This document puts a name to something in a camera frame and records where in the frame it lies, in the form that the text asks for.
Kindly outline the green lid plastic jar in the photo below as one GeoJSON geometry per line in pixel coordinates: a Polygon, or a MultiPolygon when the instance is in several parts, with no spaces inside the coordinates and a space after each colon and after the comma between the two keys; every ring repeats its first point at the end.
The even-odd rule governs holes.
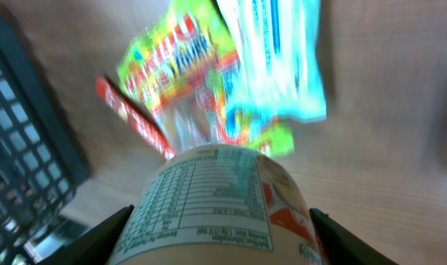
{"type": "Polygon", "coordinates": [[[260,152],[201,146],[162,166],[109,264],[327,264],[292,176],[260,152]]]}

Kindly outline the Haribo gummy candy bag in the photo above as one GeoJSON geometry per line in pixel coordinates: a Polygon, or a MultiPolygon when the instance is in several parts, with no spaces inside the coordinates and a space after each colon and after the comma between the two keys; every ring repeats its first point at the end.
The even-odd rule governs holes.
{"type": "Polygon", "coordinates": [[[230,144],[281,156],[292,130],[255,107],[231,107],[242,87],[241,63],[214,1],[171,1],[151,29],[130,42],[117,65],[119,88],[147,109],[166,158],[207,144],[230,144]]]}

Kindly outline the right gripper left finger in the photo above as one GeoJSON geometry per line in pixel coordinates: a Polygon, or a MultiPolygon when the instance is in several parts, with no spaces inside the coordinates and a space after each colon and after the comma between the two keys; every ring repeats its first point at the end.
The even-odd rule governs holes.
{"type": "Polygon", "coordinates": [[[38,265],[103,265],[108,261],[134,206],[123,207],[38,265]]]}

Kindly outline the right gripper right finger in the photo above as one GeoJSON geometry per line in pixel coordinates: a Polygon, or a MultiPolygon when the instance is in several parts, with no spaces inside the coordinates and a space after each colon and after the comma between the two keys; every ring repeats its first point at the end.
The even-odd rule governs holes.
{"type": "Polygon", "coordinates": [[[396,265],[317,208],[309,209],[320,242],[331,264],[396,265]]]}

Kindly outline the red Nescafe stick sachet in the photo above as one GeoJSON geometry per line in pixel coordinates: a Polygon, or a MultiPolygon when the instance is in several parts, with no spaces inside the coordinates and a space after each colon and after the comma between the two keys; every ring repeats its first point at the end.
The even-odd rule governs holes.
{"type": "Polygon", "coordinates": [[[166,160],[171,160],[173,150],[158,125],[126,98],[107,77],[96,78],[96,93],[133,131],[145,140],[166,160]]]}

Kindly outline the mint green tissue pack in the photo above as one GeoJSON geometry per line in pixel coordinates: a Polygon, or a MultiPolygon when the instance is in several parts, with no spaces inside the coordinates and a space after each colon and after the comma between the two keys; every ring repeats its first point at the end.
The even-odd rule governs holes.
{"type": "Polygon", "coordinates": [[[326,118],[316,57],[320,0],[218,0],[240,59],[231,108],[302,122],[326,118]]]}

